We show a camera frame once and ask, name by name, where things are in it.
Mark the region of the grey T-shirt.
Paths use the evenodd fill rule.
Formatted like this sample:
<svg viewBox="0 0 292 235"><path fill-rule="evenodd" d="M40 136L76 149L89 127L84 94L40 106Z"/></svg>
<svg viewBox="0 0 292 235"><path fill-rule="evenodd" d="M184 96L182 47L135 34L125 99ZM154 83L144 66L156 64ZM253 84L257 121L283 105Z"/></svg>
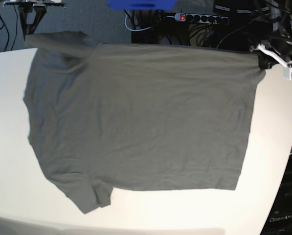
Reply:
<svg viewBox="0 0 292 235"><path fill-rule="evenodd" d="M234 190L257 85L249 54L33 34L24 102L44 176L83 213L114 188Z"/></svg>

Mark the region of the white power strip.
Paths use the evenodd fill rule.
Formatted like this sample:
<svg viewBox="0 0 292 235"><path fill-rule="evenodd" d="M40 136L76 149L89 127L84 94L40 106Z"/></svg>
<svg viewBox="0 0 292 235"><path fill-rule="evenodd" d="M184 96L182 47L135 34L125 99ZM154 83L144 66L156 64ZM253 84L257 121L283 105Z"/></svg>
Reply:
<svg viewBox="0 0 292 235"><path fill-rule="evenodd" d="M172 18L177 22L194 24L223 24L229 25L229 18L225 16L176 13Z"/></svg>

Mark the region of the blue plastic bin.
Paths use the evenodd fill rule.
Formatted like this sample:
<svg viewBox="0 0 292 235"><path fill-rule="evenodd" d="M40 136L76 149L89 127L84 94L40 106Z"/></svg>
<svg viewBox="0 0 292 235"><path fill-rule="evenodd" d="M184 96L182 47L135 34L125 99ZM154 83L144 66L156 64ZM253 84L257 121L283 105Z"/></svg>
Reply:
<svg viewBox="0 0 292 235"><path fill-rule="evenodd" d="M109 0L107 6L114 10L171 10L177 0Z"/></svg>

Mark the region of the black OpenArm base box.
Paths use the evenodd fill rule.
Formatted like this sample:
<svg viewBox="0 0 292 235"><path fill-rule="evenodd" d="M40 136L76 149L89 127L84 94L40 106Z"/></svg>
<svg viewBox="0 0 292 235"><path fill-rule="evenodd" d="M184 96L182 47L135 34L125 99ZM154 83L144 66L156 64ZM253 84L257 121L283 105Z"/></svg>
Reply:
<svg viewBox="0 0 292 235"><path fill-rule="evenodd" d="M292 154L262 235L292 235Z"/></svg>

